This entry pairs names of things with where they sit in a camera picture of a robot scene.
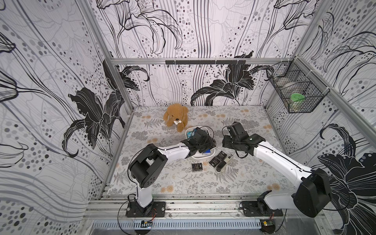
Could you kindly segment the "black long tissue pack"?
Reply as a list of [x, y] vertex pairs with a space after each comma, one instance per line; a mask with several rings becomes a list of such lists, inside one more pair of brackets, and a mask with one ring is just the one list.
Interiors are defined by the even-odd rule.
[[216, 168], [226, 157], [227, 154], [221, 151], [218, 155], [216, 155], [209, 161], [209, 164], [212, 167]]

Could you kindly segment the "black square tissue pack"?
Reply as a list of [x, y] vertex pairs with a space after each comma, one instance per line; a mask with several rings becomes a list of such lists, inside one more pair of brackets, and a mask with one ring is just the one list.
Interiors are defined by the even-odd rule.
[[203, 171], [202, 163], [194, 163], [192, 164], [192, 172], [200, 172]]

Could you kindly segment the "grey black stapler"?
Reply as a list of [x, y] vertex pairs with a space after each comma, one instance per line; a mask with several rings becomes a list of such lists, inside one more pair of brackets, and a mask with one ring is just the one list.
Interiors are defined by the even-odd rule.
[[221, 172], [227, 165], [228, 163], [233, 159], [233, 155], [227, 156], [225, 159], [223, 159], [218, 166], [216, 167], [217, 172]]

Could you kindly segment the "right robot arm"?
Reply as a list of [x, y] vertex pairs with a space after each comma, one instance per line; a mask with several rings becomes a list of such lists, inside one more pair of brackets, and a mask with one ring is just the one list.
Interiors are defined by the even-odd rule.
[[257, 203], [245, 212], [256, 210], [260, 215], [278, 215], [281, 210], [299, 210], [304, 215], [316, 217], [332, 200], [328, 174], [298, 163], [273, 147], [258, 134], [248, 135], [239, 122], [225, 127], [229, 135], [223, 137], [222, 146], [233, 149], [236, 154], [257, 157], [286, 177], [293, 185], [293, 191], [275, 192], [267, 190], [257, 198]]

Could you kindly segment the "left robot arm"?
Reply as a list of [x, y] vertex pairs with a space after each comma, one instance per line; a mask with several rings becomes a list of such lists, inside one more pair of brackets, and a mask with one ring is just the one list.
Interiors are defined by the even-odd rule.
[[216, 148], [214, 131], [208, 126], [190, 129], [191, 135], [178, 144], [157, 147], [148, 144], [137, 152], [127, 168], [129, 180], [136, 186], [136, 205], [140, 209], [149, 209], [153, 204], [151, 186], [159, 177], [168, 162], [195, 158]]

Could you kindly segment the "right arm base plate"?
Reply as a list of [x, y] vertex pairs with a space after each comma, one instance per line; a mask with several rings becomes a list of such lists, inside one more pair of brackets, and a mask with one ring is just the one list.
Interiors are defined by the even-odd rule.
[[273, 218], [284, 215], [282, 210], [272, 210], [264, 202], [260, 201], [241, 201], [239, 209], [242, 210], [246, 217], [264, 216]]

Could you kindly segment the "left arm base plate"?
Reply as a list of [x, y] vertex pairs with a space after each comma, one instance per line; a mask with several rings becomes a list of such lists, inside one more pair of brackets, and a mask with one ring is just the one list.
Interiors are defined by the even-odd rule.
[[126, 217], [131, 218], [159, 218], [165, 216], [166, 202], [152, 201], [145, 208], [139, 205], [137, 201], [132, 201], [128, 204], [126, 210]]

